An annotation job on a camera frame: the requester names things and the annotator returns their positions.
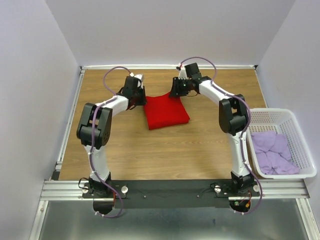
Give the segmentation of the red t-shirt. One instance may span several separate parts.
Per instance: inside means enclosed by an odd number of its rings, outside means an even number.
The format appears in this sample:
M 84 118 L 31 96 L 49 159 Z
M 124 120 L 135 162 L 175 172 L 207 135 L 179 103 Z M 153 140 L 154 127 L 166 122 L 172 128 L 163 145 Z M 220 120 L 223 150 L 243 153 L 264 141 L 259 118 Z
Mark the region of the red t-shirt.
M 147 96 L 143 106 L 149 130 L 187 124 L 190 117 L 180 97 Z

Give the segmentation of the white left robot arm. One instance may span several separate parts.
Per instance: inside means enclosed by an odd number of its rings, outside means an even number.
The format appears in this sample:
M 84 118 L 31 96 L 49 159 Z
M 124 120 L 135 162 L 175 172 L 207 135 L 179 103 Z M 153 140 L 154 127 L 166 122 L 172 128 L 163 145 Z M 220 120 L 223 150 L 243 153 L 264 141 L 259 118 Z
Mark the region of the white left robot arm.
M 83 187 L 90 194 L 107 197 L 111 190 L 111 173 L 107 165 L 106 145 L 111 135 L 112 118 L 136 106 L 147 103 L 144 87 L 120 91 L 112 98 L 100 103 L 86 103 L 76 130 L 76 137 L 84 146 L 90 166 L 88 186 Z

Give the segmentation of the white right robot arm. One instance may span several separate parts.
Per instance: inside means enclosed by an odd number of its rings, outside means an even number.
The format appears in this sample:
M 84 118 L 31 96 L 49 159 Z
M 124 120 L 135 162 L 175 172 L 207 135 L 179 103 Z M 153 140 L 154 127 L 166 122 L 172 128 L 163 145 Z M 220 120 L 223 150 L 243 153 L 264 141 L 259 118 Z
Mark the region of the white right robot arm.
M 218 123 L 228 137 L 232 155 L 230 191 L 241 196 L 255 182 L 246 146 L 247 128 L 251 120 L 249 106 L 243 95 L 227 92 L 207 76 L 198 79 L 172 79 L 170 97 L 186 96 L 190 91 L 195 91 L 218 105 Z

